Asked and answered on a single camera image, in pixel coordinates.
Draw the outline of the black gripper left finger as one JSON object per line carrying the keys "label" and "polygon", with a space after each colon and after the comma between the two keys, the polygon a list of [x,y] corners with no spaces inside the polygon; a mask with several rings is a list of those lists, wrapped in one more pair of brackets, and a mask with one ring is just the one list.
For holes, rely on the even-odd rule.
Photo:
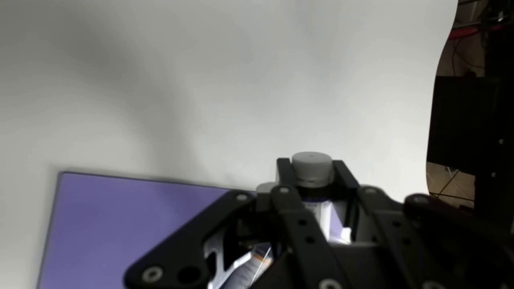
{"label": "black gripper left finger", "polygon": [[125,289],[225,289],[236,264],[260,245],[273,261],[247,289],[344,289],[313,214],[292,187],[227,192],[124,274]]}

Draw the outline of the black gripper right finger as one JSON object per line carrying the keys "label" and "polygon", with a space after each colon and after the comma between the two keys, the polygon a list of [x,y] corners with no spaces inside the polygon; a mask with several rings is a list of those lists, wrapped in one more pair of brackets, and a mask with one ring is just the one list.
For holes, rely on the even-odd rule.
{"label": "black gripper right finger", "polygon": [[363,213],[358,238],[370,232],[408,289],[514,289],[511,235],[429,195],[397,203],[361,187],[342,161],[334,182]]}

